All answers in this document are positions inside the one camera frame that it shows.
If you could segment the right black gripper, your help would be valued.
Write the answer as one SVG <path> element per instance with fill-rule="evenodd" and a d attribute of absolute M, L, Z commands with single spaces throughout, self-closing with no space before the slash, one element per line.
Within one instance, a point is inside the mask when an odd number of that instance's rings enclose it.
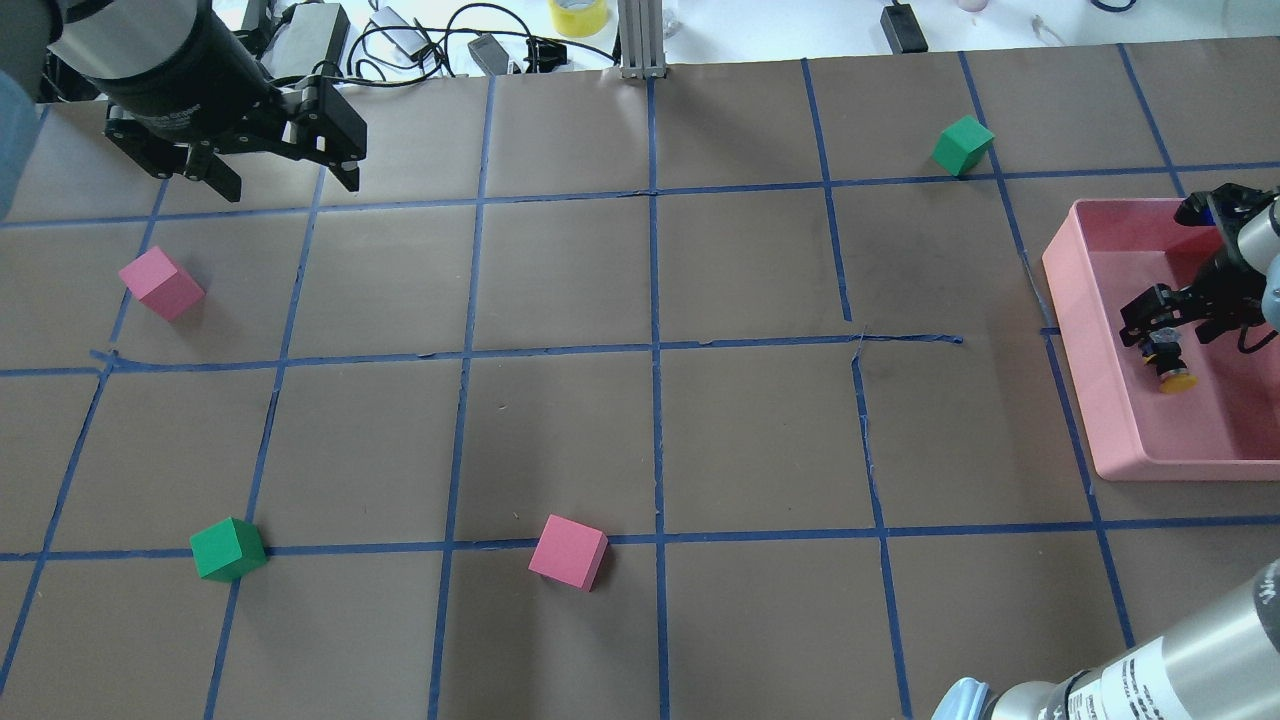
<path fill-rule="evenodd" d="M 1210 345 L 1238 331 L 1239 346 L 1249 328 L 1277 325 L 1277 296 L 1267 290 L 1277 260 L 1277 190 L 1225 183 L 1184 199 L 1174 219 L 1187 227 L 1212 227 L 1221 246 L 1184 290 L 1152 284 L 1121 309 L 1123 346 L 1135 347 L 1156 331 L 1194 324 L 1196 338 Z"/>

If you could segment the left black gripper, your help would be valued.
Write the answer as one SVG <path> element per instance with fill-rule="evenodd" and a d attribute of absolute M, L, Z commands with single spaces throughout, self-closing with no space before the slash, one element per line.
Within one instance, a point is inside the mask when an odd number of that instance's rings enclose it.
<path fill-rule="evenodd" d="M 270 152 L 360 190 L 367 123 L 335 81 L 271 87 L 221 20 L 191 20 L 177 46 L 138 70 L 101 70 L 100 90 L 111 102 L 105 136 L 150 176 L 179 174 L 239 202 L 241 176 L 220 155 Z"/>

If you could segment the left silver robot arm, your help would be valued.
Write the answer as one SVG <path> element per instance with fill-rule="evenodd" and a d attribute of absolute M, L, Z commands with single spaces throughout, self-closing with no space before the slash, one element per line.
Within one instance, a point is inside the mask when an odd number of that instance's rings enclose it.
<path fill-rule="evenodd" d="M 109 100 L 106 137 L 150 176 L 183 176 L 229 202 L 241 177 L 225 156 L 269 152 L 325 167 L 358 191 L 367 123 L 323 64 L 274 78 L 209 1 L 3 4 L 3 210 L 37 137 L 46 56 Z"/>

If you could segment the green cube near left arm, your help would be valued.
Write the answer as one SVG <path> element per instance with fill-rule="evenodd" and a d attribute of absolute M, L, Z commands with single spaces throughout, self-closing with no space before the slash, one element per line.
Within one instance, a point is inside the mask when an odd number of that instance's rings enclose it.
<path fill-rule="evenodd" d="M 232 583 L 268 562 L 259 528 L 225 518 L 189 537 L 195 569 L 202 580 Z"/>

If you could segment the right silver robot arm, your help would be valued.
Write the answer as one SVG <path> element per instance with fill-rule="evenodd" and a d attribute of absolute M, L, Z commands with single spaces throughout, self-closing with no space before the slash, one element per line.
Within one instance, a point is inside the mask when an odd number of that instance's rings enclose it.
<path fill-rule="evenodd" d="M 1277 191 L 1074 202 L 1043 264 L 1097 475 L 1277 480 Z M 937 719 L 1275 719 L 1277 564 L 1068 679 L 957 680 Z"/>

